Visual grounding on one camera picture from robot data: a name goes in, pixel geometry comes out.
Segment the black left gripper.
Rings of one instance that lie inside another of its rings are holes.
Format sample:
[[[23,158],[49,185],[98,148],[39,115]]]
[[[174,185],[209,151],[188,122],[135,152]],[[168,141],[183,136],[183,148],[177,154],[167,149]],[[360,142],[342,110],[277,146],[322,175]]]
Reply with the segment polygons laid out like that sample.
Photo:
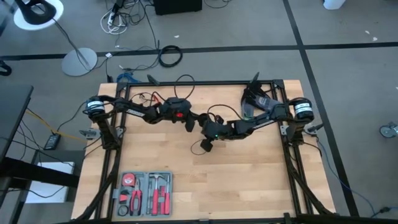
[[[190,114],[190,120],[200,122],[200,114],[190,111],[191,103],[183,98],[170,97],[167,98],[162,105],[160,105],[160,114],[162,117],[173,123],[186,122]]]

